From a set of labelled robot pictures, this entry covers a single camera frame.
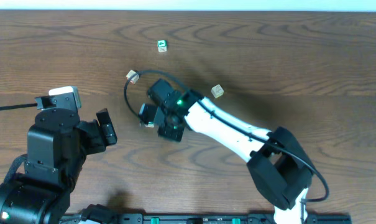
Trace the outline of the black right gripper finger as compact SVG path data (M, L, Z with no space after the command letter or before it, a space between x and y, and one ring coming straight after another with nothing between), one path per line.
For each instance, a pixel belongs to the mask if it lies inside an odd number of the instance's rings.
M141 125L147 123L155 124L155 116L157 114L158 106L144 103L139 111L139 118Z
M185 128L183 126L167 126L161 125L158 127L158 135L169 141L180 142Z

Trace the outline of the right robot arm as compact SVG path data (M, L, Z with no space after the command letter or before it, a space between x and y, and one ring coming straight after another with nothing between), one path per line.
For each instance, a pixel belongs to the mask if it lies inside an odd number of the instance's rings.
M258 192L275 207L275 223L306 221L306 194L314 166L289 130L253 126L201 93L181 92L163 79L147 95L153 104L142 105L139 116L144 124L157 125L159 136L179 142L188 128L221 143L246 163Z

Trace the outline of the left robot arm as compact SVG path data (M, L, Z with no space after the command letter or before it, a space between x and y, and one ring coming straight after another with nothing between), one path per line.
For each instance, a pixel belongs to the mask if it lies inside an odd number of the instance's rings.
M0 185L0 223L59 223L88 155L117 143L106 108L82 121L74 110L41 111Z

